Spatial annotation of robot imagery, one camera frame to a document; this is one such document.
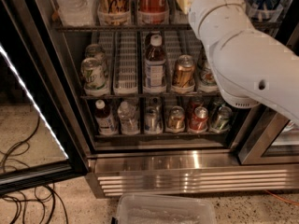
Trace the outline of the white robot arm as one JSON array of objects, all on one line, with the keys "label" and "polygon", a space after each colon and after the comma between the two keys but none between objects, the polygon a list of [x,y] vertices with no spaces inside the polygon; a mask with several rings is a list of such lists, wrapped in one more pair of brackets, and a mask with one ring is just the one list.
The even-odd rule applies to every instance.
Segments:
[{"label": "white robot arm", "polygon": [[299,123],[299,58],[254,28],[244,0],[176,0],[205,49],[223,99],[263,104]]}]

